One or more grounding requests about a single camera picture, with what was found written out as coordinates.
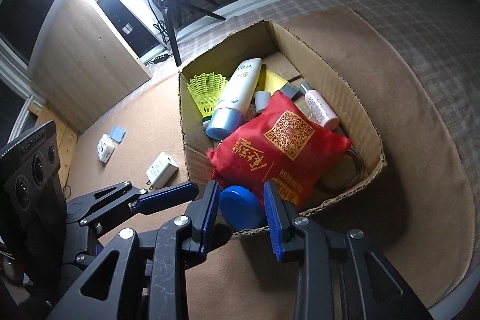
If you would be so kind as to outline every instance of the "blue lid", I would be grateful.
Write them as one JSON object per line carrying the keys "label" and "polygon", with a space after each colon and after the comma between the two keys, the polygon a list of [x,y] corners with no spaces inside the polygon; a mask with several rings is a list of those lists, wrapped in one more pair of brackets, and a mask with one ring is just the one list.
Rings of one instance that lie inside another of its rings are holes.
{"label": "blue lid", "polygon": [[223,140],[243,125],[243,115],[232,108],[222,107],[213,112],[205,131],[208,137]]}
{"label": "blue lid", "polygon": [[230,186],[220,193],[220,212],[235,229],[258,228],[265,210],[255,195],[242,186]]}

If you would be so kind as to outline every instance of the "plaid cloth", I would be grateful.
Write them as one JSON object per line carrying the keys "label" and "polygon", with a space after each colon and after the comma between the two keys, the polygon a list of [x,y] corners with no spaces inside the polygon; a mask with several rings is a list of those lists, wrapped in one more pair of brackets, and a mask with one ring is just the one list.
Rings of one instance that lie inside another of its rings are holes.
{"label": "plaid cloth", "polygon": [[[288,21],[335,6],[349,6],[400,53],[433,101],[450,131],[469,178],[480,214],[480,120],[474,102],[480,94],[480,5],[475,0],[281,0],[252,10],[179,46],[188,63],[229,34],[260,20]],[[154,76],[119,105],[176,72],[173,59],[150,67]],[[472,263],[480,263],[480,218]]]}

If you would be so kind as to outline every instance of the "white bottle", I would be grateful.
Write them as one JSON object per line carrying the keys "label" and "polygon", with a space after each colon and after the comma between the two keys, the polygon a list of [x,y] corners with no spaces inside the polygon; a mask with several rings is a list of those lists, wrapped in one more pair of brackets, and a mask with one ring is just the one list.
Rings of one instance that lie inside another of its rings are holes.
{"label": "white bottle", "polygon": [[208,123],[205,131],[208,137],[223,140],[243,125],[261,67],[260,58],[240,63],[225,86]]}
{"label": "white bottle", "polygon": [[300,91],[305,95],[305,102],[321,126],[328,130],[334,130],[340,124],[337,115],[318,91],[308,83],[302,83]]}

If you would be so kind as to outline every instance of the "white charger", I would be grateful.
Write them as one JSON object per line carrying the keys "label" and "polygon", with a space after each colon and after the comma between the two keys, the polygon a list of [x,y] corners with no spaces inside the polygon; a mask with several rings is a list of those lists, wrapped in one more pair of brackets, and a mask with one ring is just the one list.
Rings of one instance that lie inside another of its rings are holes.
{"label": "white charger", "polygon": [[178,164],[168,153],[160,152],[160,155],[158,155],[146,172],[148,176],[147,185],[151,185],[149,190],[152,190],[154,187],[164,187],[165,183],[178,169]]}
{"label": "white charger", "polygon": [[113,145],[111,137],[104,133],[97,145],[98,158],[100,159],[100,162],[108,162],[114,149],[115,146]]}

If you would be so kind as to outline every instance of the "red fabric bag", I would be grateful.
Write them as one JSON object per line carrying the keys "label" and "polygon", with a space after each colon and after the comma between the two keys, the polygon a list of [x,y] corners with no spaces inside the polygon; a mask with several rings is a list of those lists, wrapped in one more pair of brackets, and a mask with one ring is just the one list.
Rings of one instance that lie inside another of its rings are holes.
{"label": "red fabric bag", "polygon": [[323,173],[349,149],[350,139],[307,119],[286,95],[273,94],[265,111],[209,150],[212,179],[239,185],[263,204],[263,183],[274,180],[283,199],[299,207]]}

